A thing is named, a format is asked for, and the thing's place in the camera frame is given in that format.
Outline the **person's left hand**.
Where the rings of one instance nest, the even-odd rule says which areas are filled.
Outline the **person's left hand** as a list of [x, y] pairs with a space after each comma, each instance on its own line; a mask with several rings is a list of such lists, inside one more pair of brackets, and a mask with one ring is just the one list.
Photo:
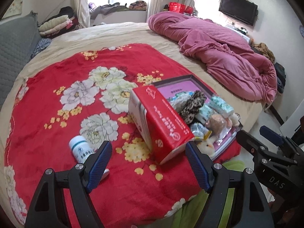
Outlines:
[[284, 199], [280, 195], [273, 192], [271, 189], [267, 188], [267, 190], [269, 191], [272, 198], [274, 198], [273, 201], [269, 201], [269, 208], [280, 208], [280, 206], [282, 206], [282, 204], [284, 203]]

